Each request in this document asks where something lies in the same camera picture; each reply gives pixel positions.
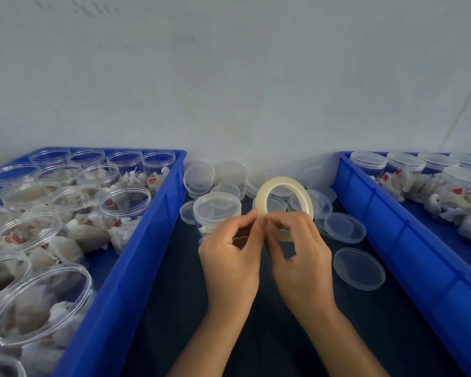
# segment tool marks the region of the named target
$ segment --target person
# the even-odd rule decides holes
[[[266,230],[268,221],[290,230],[296,255],[284,257],[276,237]],[[264,243],[279,292],[328,374],[388,376],[335,304],[332,252],[309,215],[281,211],[257,218],[256,209],[225,220],[199,247],[207,314],[167,376],[223,374],[257,294]]]

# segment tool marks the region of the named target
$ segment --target wall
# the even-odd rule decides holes
[[[467,105],[471,0],[0,0],[0,162],[469,150]]]

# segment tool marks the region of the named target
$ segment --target blue bin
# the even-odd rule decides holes
[[[29,155],[37,151],[10,164],[29,162]],[[87,255],[98,295],[53,377],[120,375],[186,195],[183,161],[187,153],[174,152],[176,161],[170,173],[121,256],[117,257],[111,247]]]
[[[372,246],[471,375],[471,243],[419,204],[399,204],[349,160],[350,153],[340,153],[333,189],[364,223]]]

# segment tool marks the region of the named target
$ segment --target dark table surface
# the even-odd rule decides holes
[[[243,214],[251,210],[252,202],[248,197],[243,200]],[[345,212],[338,201],[333,206],[334,211]],[[199,238],[196,227],[178,217],[122,376],[166,375],[204,317],[207,295],[197,253]],[[339,309],[391,376],[463,375],[367,240],[354,245],[324,240],[333,254],[343,247],[356,247],[377,258],[385,269],[386,281],[376,291],[357,290],[335,271],[333,289]],[[293,253],[292,243],[282,246],[285,253]],[[223,375],[327,375],[279,295],[265,249],[260,288]]]

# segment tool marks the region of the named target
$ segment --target clear adhesive tape roll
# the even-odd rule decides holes
[[[255,197],[255,208],[257,208],[258,216],[267,214],[267,198],[270,192],[277,186],[285,186],[298,197],[300,207],[303,212],[306,212],[311,219],[314,219],[314,211],[312,208],[312,200],[309,194],[305,191],[299,182],[289,177],[275,177],[261,186]],[[267,230],[271,231],[281,242],[293,242],[293,237],[289,232],[281,231],[272,223],[267,224]]]

